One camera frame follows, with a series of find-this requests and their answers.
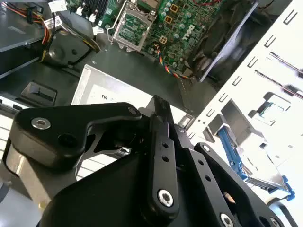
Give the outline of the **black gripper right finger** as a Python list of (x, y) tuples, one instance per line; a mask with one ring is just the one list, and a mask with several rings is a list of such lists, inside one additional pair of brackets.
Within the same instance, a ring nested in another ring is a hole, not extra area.
[(205, 143), (193, 146), (187, 133), (174, 127), (186, 156), (186, 171), (193, 175), (204, 199), (208, 227), (282, 227), (281, 219)]

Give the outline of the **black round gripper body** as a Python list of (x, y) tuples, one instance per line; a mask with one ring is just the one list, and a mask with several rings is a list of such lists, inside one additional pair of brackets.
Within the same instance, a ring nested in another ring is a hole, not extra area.
[(42, 227), (207, 227), (175, 129), (59, 192)]

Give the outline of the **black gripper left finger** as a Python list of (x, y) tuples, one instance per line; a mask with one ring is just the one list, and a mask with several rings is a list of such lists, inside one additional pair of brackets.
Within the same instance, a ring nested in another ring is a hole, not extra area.
[(13, 120), (5, 164), (35, 202), (48, 206), (63, 189), (137, 154), (153, 133), (169, 134), (169, 103), (154, 96), (149, 110), (149, 117), (128, 103), (22, 110)]

